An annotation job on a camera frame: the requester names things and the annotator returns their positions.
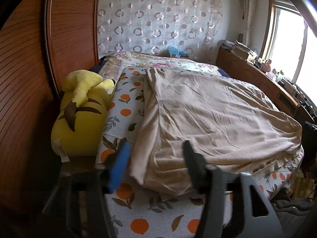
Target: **plush toy tag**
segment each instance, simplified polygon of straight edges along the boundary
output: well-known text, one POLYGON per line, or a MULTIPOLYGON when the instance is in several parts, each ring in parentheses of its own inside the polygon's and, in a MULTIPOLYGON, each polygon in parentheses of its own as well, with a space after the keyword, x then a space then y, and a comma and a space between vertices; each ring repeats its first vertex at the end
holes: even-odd
POLYGON ((60 139, 54 140, 52 142, 52 147, 53 147, 53 150, 60 155, 62 163, 70 161, 68 155, 66 154, 63 147, 61 146, 60 139))

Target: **yellow plush toy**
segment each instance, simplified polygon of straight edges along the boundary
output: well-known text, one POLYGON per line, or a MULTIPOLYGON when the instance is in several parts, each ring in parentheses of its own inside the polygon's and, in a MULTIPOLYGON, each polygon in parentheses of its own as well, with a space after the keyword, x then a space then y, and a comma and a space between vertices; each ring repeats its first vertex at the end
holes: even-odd
POLYGON ((62 162, 69 157, 97 155, 102 129, 111 97, 107 90, 113 80, 104 80, 96 73, 78 70, 63 82, 65 92, 51 133, 52 148, 62 162))

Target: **beige blanket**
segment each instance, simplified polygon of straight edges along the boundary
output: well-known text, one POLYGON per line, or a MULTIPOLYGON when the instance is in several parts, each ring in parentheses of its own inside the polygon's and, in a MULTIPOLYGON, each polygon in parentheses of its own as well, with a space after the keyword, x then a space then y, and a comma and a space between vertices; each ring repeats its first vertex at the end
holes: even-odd
POLYGON ((208 163, 233 173, 250 172, 256 179, 300 149, 299 123, 253 85, 158 68, 146 76, 144 121, 130 169, 145 188, 171 195, 191 190, 184 140, 208 163))

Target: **bed sheet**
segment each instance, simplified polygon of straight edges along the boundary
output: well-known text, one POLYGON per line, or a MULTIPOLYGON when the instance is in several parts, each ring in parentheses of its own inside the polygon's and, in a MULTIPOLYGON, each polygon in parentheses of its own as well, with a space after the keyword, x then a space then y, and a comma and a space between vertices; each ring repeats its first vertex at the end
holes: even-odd
MULTIPOLYGON (((144 116, 143 81, 147 68, 128 67, 122 72, 108 112, 96 166, 117 149, 122 138, 126 138, 133 149, 144 116)), ((191 73, 208 75, 203 72, 191 73)), ((297 157, 257 182, 267 198, 272 198, 281 187, 290 186, 303 155, 301 150, 297 157)), ((228 223, 231 218, 232 198, 232 193, 226 194, 224 223, 228 223)), ((128 172, 118 190, 114 194, 106 195, 106 200, 119 238, 140 237, 141 234, 142 237, 149 238, 194 237, 205 203, 205 197, 196 192, 163 202, 157 192, 142 188, 129 177, 128 172)))
POLYGON ((107 63, 101 68, 99 75, 101 75, 104 79, 113 79, 115 82, 119 80, 123 69, 128 66, 164 66, 173 69, 219 74, 217 66, 206 63, 198 63, 189 59, 159 57, 134 52, 116 52, 112 55, 106 56, 105 59, 107 60, 107 63))

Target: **wooden dresser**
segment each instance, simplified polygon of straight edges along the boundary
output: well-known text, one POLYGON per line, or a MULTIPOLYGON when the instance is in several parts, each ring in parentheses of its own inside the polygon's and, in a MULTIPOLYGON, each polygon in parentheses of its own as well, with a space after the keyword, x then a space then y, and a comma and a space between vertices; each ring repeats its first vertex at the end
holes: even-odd
POLYGON ((223 69, 234 79, 255 85, 267 95, 280 111, 292 117, 296 116, 300 104, 285 89, 272 81, 262 71, 249 65, 245 60, 220 48, 216 66, 223 69))

